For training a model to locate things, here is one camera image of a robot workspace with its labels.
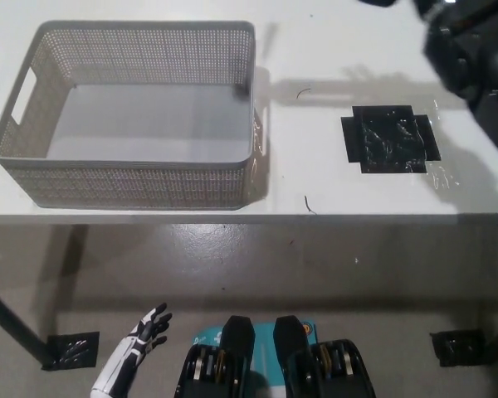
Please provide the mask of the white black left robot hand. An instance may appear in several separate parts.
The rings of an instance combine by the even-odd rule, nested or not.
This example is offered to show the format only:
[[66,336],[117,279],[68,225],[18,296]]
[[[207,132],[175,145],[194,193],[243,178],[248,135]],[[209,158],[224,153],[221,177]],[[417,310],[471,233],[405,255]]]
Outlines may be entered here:
[[90,398],[127,397],[139,366],[158,346],[167,341],[171,313],[161,303],[146,313],[118,344],[90,390]]

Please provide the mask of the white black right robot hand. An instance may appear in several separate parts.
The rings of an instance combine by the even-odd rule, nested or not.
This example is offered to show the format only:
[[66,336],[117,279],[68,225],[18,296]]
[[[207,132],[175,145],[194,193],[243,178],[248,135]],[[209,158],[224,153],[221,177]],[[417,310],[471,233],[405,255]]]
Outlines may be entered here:
[[434,27],[452,29],[457,25],[458,1],[414,0],[413,5],[428,29]]

